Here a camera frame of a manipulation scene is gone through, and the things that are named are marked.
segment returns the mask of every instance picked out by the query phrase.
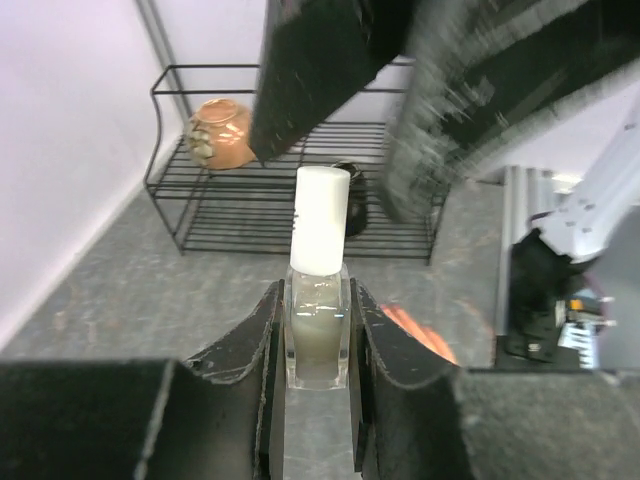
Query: metal wire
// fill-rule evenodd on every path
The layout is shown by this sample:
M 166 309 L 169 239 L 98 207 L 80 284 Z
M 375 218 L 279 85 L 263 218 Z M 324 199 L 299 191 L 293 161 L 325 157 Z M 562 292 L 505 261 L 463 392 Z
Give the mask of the metal wire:
M 170 159 L 154 173 L 163 122 L 157 96 L 168 70 L 178 68 L 257 68 L 255 65 L 171 66 L 151 92 L 158 121 L 158 138 L 145 175 L 145 187 L 180 252 L 210 251 L 288 254 L 293 221 L 296 170 L 302 165 L 331 165 L 336 158 L 357 163 L 367 180 L 368 226 L 349 238 L 345 257 L 406 258 L 429 262 L 446 195 L 434 194 L 433 210 L 414 224 L 398 225 L 384 215 L 372 191 L 382 167 L 385 124 L 382 122 L 328 122 L 319 125 L 289 154 L 267 168 L 254 161 L 234 170 L 203 169 L 192 161 L 184 137 Z M 368 93 L 379 94 L 389 89 Z M 180 90 L 172 94 L 201 94 Z M 212 96 L 246 90 L 207 90 Z

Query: bottle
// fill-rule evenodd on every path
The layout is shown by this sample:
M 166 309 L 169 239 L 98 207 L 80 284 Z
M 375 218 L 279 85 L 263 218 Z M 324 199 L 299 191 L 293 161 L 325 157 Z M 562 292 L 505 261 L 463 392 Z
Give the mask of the bottle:
M 332 167 L 297 171 L 284 296 L 289 388 L 347 385 L 351 288 L 343 254 L 350 178 Z

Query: metal pole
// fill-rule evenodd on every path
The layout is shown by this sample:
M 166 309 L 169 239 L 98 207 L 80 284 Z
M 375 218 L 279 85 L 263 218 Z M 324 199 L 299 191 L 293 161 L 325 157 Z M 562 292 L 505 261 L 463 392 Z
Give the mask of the metal pole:
M 171 48 L 171 43 L 167 36 L 167 31 L 162 23 L 162 18 L 158 12 L 155 0 L 135 0 L 135 2 L 145 29 L 147 30 L 147 34 L 149 35 L 149 39 L 151 40 L 151 44 L 153 45 L 156 57 L 158 58 L 160 67 L 164 70 L 171 65 L 177 65 L 173 49 Z M 183 93 L 184 88 L 182 86 L 182 80 L 178 70 L 169 70 L 165 80 L 171 90 L 180 92 L 178 95 L 172 95 L 172 98 L 178 107 L 182 120 L 186 123 L 193 115 L 193 111 L 186 95 Z

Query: wire rack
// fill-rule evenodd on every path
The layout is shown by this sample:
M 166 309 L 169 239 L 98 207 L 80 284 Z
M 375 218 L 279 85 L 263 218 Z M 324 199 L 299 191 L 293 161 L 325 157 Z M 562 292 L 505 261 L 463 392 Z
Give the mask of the wire rack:
M 180 70 L 253 69 L 257 65 L 179 65 L 168 67 L 151 89 L 158 122 L 158 138 L 145 175 L 145 187 L 162 221 L 181 253 L 209 251 L 254 254 L 288 254 L 295 194 L 296 170 L 302 165 L 329 165 L 337 160 L 358 164 L 367 179 L 368 226 L 348 238 L 345 257 L 406 258 L 429 262 L 440 224 L 446 194 L 433 194 L 433 210 L 412 224 L 394 224 L 384 215 L 372 192 L 382 166 L 385 124 L 366 121 L 332 121 L 319 125 L 288 154 L 262 167 L 254 161 L 225 171 L 195 164 L 184 137 L 159 168 L 163 120 L 158 98 L 163 95 L 210 97 L 253 95 L 253 89 L 161 88 L 168 75 L 181 85 Z M 398 93 L 399 89 L 367 89 L 359 95 Z

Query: white bottle cap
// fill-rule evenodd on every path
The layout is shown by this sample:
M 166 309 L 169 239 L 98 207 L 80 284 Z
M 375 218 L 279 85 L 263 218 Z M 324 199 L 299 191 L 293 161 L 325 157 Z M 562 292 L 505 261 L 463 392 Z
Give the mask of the white bottle cap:
M 340 168 L 298 169 L 289 260 L 294 270 L 324 277 L 342 269 L 350 180 Z

